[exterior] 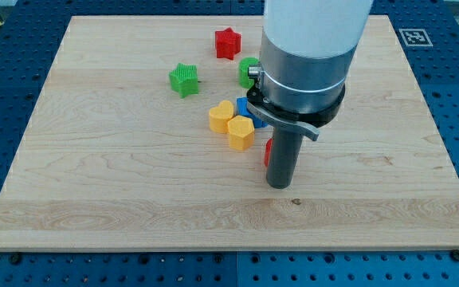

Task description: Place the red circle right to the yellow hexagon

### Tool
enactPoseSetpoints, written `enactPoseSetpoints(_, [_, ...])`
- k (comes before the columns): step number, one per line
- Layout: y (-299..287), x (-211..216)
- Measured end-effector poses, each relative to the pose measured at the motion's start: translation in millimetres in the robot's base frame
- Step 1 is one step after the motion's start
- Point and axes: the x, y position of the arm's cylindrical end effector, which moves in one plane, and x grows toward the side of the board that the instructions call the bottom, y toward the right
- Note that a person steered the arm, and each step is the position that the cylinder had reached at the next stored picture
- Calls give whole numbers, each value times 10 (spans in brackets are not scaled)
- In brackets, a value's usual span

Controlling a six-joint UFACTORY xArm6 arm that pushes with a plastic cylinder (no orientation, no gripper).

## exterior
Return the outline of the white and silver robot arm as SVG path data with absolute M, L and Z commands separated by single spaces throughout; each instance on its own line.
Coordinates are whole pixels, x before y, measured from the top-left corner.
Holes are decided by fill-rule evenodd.
M 372 0 L 268 0 L 247 109 L 273 127 L 266 179 L 290 185 L 304 138 L 337 115 Z

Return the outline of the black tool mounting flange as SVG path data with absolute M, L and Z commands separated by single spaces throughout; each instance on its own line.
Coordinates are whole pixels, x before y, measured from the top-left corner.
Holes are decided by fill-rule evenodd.
M 317 141 L 319 128 L 333 121 L 339 111 L 345 96 L 345 86 L 339 93 L 335 102 L 327 108 L 310 114 L 288 112 L 265 101 L 259 88 L 252 87 L 247 91 L 247 109 L 258 119 L 267 124 L 287 132 L 297 133 Z

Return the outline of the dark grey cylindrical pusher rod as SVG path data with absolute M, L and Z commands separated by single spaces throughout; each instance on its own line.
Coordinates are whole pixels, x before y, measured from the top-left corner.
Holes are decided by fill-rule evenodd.
M 283 129 L 273 129 L 273 141 L 266 171 L 267 183 L 276 189 L 284 189 L 292 182 L 303 136 Z

